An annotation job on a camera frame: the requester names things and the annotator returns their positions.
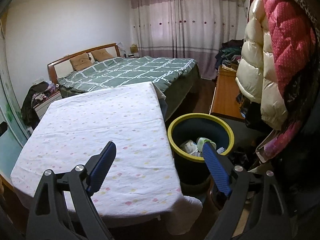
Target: white puffer jacket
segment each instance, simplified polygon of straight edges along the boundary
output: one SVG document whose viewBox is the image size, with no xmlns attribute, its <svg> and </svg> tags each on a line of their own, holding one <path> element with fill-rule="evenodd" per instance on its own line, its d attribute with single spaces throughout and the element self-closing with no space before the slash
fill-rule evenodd
<svg viewBox="0 0 320 240">
<path fill-rule="evenodd" d="M 268 19 L 263 0 L 253 0 L 245 29 L 236 82 L 250 101 L 261 104 L 262 120 L 280 130 L 287 118 L 284 100 L 277 84 Z"/>
</svg>

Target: pink curtain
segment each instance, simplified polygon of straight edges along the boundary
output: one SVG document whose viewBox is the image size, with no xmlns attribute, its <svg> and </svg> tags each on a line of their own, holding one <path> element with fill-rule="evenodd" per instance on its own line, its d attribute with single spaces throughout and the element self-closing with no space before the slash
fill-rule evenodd
<svg viewBox="0 0 320 240">
<path fill-rule="evenodd" d="M 237 0 L 131 0 L 133 41 L 141 56 L 194 58 L 201 77 L 214 79 L 221 44 L 236 38 L 237 5 Z"/>
</svg>

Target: blue gripper pad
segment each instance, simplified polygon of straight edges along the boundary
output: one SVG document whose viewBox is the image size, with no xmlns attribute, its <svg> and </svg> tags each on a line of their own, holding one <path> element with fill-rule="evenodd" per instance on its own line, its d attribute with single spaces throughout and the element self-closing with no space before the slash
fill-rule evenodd
<svg viewBox="0 0 320 240">
<path fill-rule="evenodd" d="M 210 142 L 206 142 L 202 147 L 204 162 L 207 164 L 218 190 L 228 197 L 231 193 L 229 175 L 219 162 L 211 147 Z"/>
<path fill-rule="evenodd" d="M 87 187 L 89 195 L 98 192 L 101 185 L 116 158 L 116 145 L 113 142 L 109 142 L 99 155 L 100 159 L 89 174 L 90 184 Z"/>
</svg>

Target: metal bolt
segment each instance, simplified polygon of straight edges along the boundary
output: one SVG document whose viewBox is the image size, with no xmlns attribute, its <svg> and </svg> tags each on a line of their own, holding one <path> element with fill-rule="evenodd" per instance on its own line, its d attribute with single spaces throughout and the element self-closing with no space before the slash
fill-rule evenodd
<svg viewBox="0 0 320 240">
<path fill-rule="evenodd" d="M 272 171 L 267 171 L 266 172 L 267 176 L 272 177 L 274 175 L 274 173 Z"/>
<path fill-rule="evenodd" d="M 76 171 L 83 171 L 83 169 L 84 169 L 83 165 L 76 166 Z"/>
<path fill-rule="evenodd" d="M 46 170 L 46 171 L 44 172 L 44 175 L 45 175 L 45 176 L 49 176 L 49 175 L 51 175 L 51 173 L 52 173 L 51 170 Z"/>
<path fill-rule="evenodd" d="M 243 171 L 243 168 L 241 166 L 239 166 L 239 165 L 236 165 L 235 166 L 235 171 L 241 172 L 241 171 Z"/>
</svg>

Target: brown pillow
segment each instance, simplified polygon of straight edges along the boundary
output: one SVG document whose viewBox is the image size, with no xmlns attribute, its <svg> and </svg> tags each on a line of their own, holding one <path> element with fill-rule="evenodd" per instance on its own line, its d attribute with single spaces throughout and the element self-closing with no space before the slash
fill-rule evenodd
<svg viewBox="0 0 320 240">
<path fill-rule="evenodd" d="M 114 58 L 111 54 L 109 54 L 106 49 L 96 49 L 91 52 L 95 61 L 102 62 L 107 59 Z"/>
<path fill-rule="evenodd" d="M 72 65 L 73 70 L 75 71 L 81 71 L 85 68 L 92 66 L 92 62 L 89 60 L 89 57 L 86 53 L 71 58 L 70 63 Z"/>
</svg>

